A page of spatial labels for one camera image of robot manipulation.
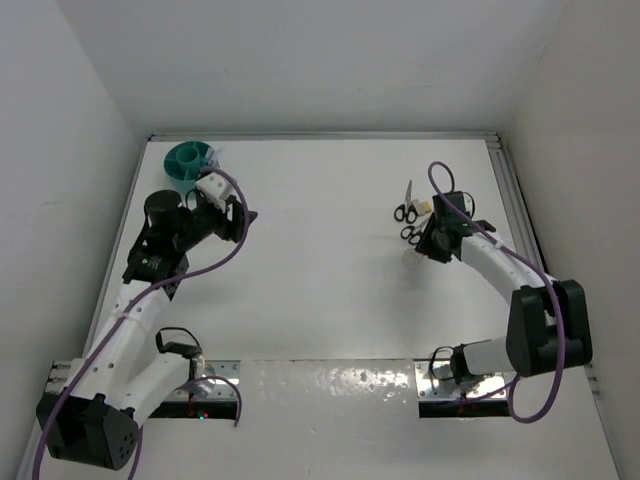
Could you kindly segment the blue and white pen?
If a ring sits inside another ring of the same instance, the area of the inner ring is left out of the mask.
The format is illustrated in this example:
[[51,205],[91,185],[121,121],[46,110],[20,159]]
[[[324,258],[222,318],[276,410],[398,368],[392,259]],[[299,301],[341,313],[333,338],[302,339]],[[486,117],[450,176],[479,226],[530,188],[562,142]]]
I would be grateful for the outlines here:
[[214,168],[220,167],[220,162],[219,162],[220,153],[221,153],[221,149],[212,148],[212,147],[208,148],[205,156],[208,167],[214,167]]

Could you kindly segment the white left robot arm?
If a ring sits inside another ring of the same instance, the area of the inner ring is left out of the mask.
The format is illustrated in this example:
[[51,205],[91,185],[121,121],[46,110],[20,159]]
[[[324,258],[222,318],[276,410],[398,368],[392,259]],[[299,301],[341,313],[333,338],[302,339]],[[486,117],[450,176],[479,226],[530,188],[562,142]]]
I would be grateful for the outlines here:
[[238,187],[220,193],[199,187],[195,208],[173,190],[147,197],[108,320],[61,389],[44,392],[37,405],[41,436],[32,478],[39,478],[46,455],[114,471],[137,466],[144,423],[172,391],[199,382],[195,362],[202,353],[197,345],[169,342],[132,376],[139,350],[180,284],[229,263],[256,217]]

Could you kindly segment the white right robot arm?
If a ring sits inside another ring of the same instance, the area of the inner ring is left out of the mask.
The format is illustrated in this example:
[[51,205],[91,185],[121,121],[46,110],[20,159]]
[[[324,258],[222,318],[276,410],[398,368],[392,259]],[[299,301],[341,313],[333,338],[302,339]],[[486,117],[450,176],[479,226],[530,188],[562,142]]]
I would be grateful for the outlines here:
[[458,384],[494,373],[524,378],[552,372],[558,349],[563,366],[587,365],[593,358],[586,293],[575,280],[560,281],[534,270],[500,244],[490,223],[475,229],[466,213],[461,191],[434,196],[434,213],[416,252],[446,264],[452,259],[478,272],[509,306],[504,337],[453,348],[449,368]]

